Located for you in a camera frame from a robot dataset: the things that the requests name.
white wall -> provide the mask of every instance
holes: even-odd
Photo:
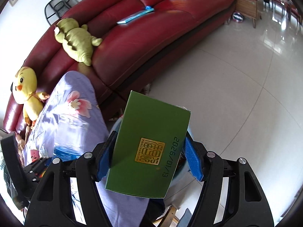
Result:
[[[18,0],[13,7],[7,3],[0,14],[0,127],[13,78],[49,27],[44,16],[49,1]]]

gold logo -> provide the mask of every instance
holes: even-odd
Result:
[[[165,143],[141,138],[135,158],[136,162],[158,165],[164,150]]]

floor tile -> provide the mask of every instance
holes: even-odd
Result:
[[[302,60],[286,60],[274,54],[264,88],[271,93],[303,128]]]
[[[185,213],[185,210],[188,208],[193,214],[194,209],[196,208],[200,193],[202,190],[202,185],[197,181],[192,181],[184,189],[179,191],[177,194],[172,197],[165,199],[165,205],[174,205],[177,207],[176,216],[181,218]],[[219,204],[215,222],[217,223],[222,220],[224,213],[224,207]]]
[[[203,184],[204,184],[204,182],[200,182],[200,181],[198,181],[198,180],[197,180],[197,182],[200,183],[202,186],[203,186]]]
[[[230,64],[195,48],[152,83],[150,97],[189,109],[194,140],[220,154],[260,91],[260,85]]]
[[[247,159],[265,192],[274,221],[288,208],[298,190],[296,187],[303,182],[303,178],[299,178],[303,169],[303,132],[264,89],[244,126],[221,157]]]
[[[256,29],[251,20],[232,21],[207,36],[198,47],[233,65],[263,86],[275,41],[275,29],[264,26],[270,15],[257,21]]]
[[[225,208],[226,198],[227,198],[227,190],[228,190],[228,178],[224,177],[222,182],[222,190],[220,196],[220,204]]]
[[[275,54],[294,65],[302,56],[303,35],[297,27],[287,22],[287,28],[279,28],[275,39]]]
[[[223,219],[223,214],[224,214],[224,210],[225,210],[224,207],[221,206],[221,205],[219,204],[219,207],[218,207],[218,211],[217,211],[217,215],[216,215],[214,224],[215,224],[215,223],[218,223],[218,222],[220,222],[220,221],[222,221],[222,219]]]
[[[178,193],[194,180],[195,178],[191,175],[191,173],[187,172],[174,186],[169,187],[164,199],[168,199],[169,197]]]

metal screw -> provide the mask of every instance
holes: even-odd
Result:
[[[208,153],[207,153],[207,156],[208,156],[209,158],[213,158],[213,157],[216,156],[216,154],[215,154],[214,152],[208,152]]]
[[[239,159],[239,162],[240,162],[241,164],[243,164],[243,165],[244,165],[244,164],[246,164],[246,159],[244,159],[244,158],[240,158],[240,159]]]
[[[84,158],[86,158],[86,159],[89,159],[89,158],[91,158],[92,156],[93,156],[93,154],[90,153],[90,152],[84,154]]]
[[[54,158],[54,159],[53,159],[53,163],[54,163],[54,164],[58,164],[59,162],[60,162],[60,159],[59,159],[59,158]]]

person's leg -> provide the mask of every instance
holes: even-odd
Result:
[[[143,219],[139,227],[155,227],[154,224],[148,219],[146,215],[143,216]]]
[[[145,217],[154,222],[165,211],[165,205],[163,199],[150,199],[145,212]]]

